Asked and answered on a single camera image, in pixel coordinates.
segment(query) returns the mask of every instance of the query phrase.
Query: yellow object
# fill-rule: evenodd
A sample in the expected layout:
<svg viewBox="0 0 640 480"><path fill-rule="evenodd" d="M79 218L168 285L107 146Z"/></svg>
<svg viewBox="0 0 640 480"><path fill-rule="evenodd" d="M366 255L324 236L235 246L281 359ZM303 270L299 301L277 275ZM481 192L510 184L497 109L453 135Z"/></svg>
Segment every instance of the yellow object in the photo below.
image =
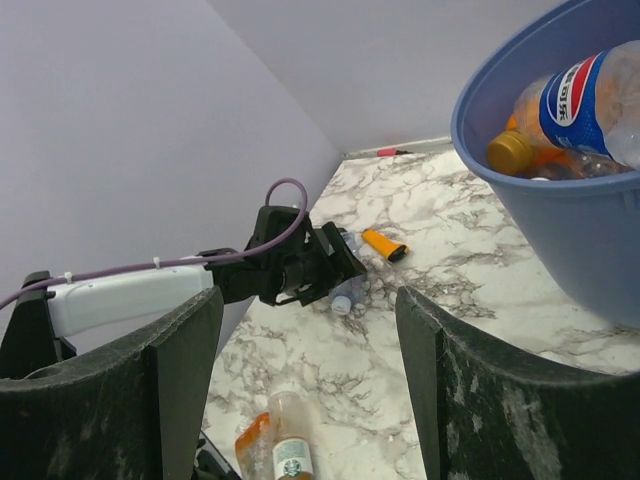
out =
<svg viewBox="0 0 640 480"><path fill-rule="evenodd" d="M487 159L496 172L517 175L533 164L536 151L520 132L507 130L491 141Z"/></svg>
<svg viewBox="0 0 640 480"><path fill-rule="evenodd" d="M409 247L402 245L401 243L392 242L387 237L373 229L365 230L362 234L362 239L390 262L397 262L398 260L406 257L409 253Z"/></svg>

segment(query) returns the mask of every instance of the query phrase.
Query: orange marker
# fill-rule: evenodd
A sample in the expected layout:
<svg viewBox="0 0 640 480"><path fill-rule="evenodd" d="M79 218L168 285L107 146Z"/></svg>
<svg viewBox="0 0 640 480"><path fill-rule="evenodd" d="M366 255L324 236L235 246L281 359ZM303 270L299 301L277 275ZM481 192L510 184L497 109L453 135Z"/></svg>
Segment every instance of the orange marker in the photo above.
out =
<svg viewBox="0 0 640 480"><path fill-rule="evenodd" d="M390 262L397 262L402 260L409 253L409 247L402 245L401 243L395 243L389 240L387 237L375 230L365 230L362 234L362 239L371 245L376 252L382 255Z"/></svg>

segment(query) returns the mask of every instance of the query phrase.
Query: white bottle cap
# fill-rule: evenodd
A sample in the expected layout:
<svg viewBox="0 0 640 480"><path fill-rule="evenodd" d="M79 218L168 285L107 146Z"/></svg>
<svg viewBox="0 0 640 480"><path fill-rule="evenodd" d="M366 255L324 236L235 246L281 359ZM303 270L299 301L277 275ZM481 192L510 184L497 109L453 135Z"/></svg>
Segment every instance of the white bottle cap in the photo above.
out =
<svg viewBox="0 0 640 480"><path fill-rule="evenodd" d="M351 311L351 300L349 297L336 297L331 302L331 310L338 315L349 315Z"/></svg>

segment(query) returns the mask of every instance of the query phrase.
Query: starbucks logo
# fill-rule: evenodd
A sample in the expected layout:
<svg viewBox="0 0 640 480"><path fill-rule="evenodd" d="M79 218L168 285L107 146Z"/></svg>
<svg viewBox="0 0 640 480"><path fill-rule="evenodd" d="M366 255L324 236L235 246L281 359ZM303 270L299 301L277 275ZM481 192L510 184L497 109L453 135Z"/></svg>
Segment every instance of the starbucks logo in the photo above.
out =
<svg viewBox="0 0 640 480"><path fill-rule="evenodd" d="M284 464L284 474L287 477L295 477L302 471L302 465L296 459L287 460Z"/></svg>

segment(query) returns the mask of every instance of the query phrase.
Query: blue plastic bucket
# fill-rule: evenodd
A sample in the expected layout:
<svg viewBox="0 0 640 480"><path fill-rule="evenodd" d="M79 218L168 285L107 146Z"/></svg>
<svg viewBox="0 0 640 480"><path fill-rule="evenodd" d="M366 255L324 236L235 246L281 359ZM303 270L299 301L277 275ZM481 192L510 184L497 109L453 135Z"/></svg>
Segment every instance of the blue plastic bucket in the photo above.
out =
<svg viewBox="0 0 640 480"><path fill-rule="evenodd" d="M634 327L640 327L640 171L532 182L490 170L486 148L531 82L638 39L640 0L571 0L478 70L451 123L465 165L489 183L558 285L602 317Z"/></svg>

